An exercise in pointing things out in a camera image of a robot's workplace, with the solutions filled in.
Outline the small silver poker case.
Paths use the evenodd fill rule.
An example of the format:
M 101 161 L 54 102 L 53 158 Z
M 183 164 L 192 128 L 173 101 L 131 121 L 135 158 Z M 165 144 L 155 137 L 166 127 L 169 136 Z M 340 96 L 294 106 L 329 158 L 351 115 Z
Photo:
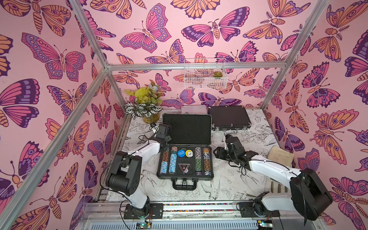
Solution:
M 185 105 L 181 108 L 181 114 L 206 115 L 208 108 L 205 105 Z

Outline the large black poker case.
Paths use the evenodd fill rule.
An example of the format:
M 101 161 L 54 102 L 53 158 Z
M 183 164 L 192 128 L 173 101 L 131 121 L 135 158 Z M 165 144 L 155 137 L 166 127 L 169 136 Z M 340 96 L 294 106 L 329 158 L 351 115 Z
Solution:
M 175 190 L 193 191 L 199 181 L 214 178 L 210 115 L 165 114 L 163 123 L 171 125 L 171 140 L 162 148 L 157 176 L 171 180 Z M 194 156 L 178 157 L 180 149 L 192 150 Z

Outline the black medium poker case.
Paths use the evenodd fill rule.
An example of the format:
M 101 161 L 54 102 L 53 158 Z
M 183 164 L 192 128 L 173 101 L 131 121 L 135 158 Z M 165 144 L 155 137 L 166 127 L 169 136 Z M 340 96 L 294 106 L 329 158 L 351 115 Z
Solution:
M 246 130 L 252 125 L 242 106 L 214 106 L 208 109 L 208 114 L 212 117 L 212 130 Z

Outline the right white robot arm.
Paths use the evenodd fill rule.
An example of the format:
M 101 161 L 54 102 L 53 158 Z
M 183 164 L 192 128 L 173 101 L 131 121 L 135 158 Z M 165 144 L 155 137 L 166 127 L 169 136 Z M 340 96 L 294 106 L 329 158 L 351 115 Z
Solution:
M 273 211 L 293 211 L 305 220 L 314 221 L 332 204 L 332 196 L 314 170 L 290 168 L 257 152 L 246 151 L 240 140 L 230 134 L 225 136 L 225 143 L 225 148 L 214 150 L 216 158 L 233 162 L 241 170 L 261 173 L 287 188 L 285 193 L 265 191 L 252 199 L 249 207 L 255 215 L 261 217 Z

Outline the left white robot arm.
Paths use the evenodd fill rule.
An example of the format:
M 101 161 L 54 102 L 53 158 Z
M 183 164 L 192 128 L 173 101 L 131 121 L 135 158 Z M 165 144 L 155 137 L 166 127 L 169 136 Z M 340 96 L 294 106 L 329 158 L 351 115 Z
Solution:
M 133 210 L 141 211 L 143 215 L 149 210 L 150 199 L 139 188 L 142 164 L 157 155 L 171 140 L 170 130 L 170 124 L 159 124 L 144 145 L 128 152 L 117 152 L 109 165 L 105 185 L 122 195 Z

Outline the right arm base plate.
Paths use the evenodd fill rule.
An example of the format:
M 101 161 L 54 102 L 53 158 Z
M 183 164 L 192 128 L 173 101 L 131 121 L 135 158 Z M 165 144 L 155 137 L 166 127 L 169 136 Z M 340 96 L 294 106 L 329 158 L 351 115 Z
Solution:
M 252 200 L 239 202 L 236 205 L 242 218 L 270 218 L 280 217 L 279 211 L 269 211 L 259 203 Z

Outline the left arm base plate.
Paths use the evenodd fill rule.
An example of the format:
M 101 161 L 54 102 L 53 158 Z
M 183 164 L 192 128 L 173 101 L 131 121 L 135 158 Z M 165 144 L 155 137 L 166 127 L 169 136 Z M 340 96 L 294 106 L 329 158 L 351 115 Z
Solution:
M 153 203 L 143 209 L 137 209 L 130 204 L 125 207 L 124 219 L 162 219 L 163 203 Z

